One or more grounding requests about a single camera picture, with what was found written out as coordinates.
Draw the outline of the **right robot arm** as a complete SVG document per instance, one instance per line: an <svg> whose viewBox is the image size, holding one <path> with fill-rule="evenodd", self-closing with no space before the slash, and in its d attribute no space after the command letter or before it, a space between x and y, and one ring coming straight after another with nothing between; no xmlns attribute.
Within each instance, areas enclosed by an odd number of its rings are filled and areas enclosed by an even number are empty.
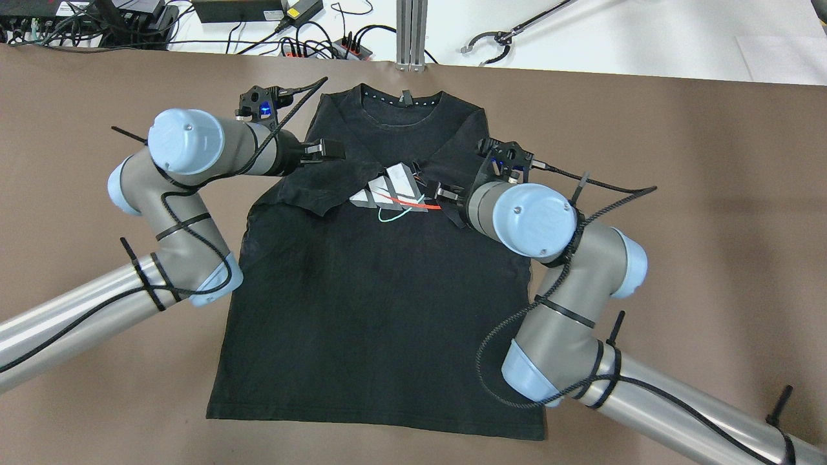
<svg viewBox="0 0 827 465"><path fill-rule="evenodd" d="M570 397L697 463L824 464L824 450L786 433L776 414L753 420L594 336L608 301L632 295L649 266L643 247L599 217L651 192L626 189L622 200L584 216L574 198L539 183L428 188L473 229L546 265L518 314L501 368L506 382L531 407Z"/></svg>

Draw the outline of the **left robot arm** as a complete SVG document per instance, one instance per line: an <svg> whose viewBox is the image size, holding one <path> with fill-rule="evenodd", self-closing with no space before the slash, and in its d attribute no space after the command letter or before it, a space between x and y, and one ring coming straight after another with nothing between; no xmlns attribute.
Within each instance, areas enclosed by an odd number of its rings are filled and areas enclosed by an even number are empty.
<svg viewBox="0 0 827 465"><path fill-rule="evenodd" d="M198 109L158 114L147 145L109 176L107 191L147 221L158 249L2 324L2 392L188 300L203 306L239 288L242 271L198 191L233 176L287 176L342 161L344 145L304 143L277 123L219 118Z"/></svg>

